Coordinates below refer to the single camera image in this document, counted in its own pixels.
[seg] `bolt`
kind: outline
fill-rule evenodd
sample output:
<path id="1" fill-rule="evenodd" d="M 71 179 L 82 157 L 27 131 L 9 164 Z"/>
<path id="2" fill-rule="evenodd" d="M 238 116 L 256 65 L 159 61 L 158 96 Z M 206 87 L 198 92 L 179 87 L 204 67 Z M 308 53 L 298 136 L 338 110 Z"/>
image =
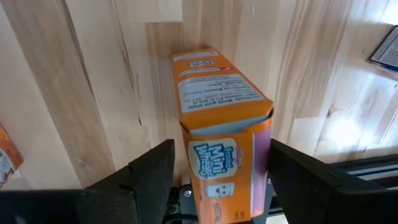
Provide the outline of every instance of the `bolt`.
<path id="1" fill-rule="evenodd" d="M 192 194 L 191 190 L 184 191 L 184 196 L 186 196 L 186 197 L 191 197 L 191 194 Z"/>

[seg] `nutrition label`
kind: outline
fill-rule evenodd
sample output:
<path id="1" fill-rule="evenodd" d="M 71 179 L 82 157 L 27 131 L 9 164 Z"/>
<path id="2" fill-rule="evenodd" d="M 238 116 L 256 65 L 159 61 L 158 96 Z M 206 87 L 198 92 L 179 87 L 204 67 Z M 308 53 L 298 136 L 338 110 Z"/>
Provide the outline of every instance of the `nutrition label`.
<path id="1" fill-rule="evenodd" d="M 240 74 L 188 78 L 178 88 L 183 113 L 264 99 Z"/>

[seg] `orange box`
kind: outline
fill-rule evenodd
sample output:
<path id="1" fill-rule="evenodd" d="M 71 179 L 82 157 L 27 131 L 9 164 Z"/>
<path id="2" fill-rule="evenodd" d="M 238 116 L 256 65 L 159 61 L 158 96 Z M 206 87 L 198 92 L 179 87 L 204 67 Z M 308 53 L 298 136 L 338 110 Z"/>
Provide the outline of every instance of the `orange box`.
<path id="1" fill-rule="evenodd" d="M 21 155 L 0 124 L 0 188 L 22 163 Z"/>
<path id="2" fill-rule="evenodd" d="M 273 102 L 214 48 L 172 64 L 200 223 L 262 214 Z"/>

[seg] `orange cereal box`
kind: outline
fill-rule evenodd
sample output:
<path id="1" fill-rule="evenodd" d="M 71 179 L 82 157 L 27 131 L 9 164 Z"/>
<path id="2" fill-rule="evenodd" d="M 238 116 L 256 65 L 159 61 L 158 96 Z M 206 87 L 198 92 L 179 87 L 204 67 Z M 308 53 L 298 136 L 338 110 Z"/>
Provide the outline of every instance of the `orange cereal box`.
<path id="1" fill-rule="evenodd" d="M 273 102 L 214 48 L 172 55 L 200 223 L 264 211 Z"/>
<path id="2" fill-rule="evenodd" d="M 0 124 L 0 188 L 15 173 L 23 160 L 14 143 Z"/>

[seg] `light wood surface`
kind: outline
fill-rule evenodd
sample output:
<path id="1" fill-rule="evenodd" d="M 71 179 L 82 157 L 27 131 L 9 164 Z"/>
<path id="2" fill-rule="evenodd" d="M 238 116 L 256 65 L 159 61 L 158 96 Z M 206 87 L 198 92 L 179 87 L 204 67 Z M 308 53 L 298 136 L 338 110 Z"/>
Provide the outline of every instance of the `light wood surface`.
<path id="1" fill-rule="evenodd" d="M 275 101 L 273 138 L 325 162 L 398 153 L 398 89 L 366 59 L 393 0 L 1 0 L 7 189 L 87 186 L 164 139 L 187 170 L 169 55 L 220 49 Z"/>

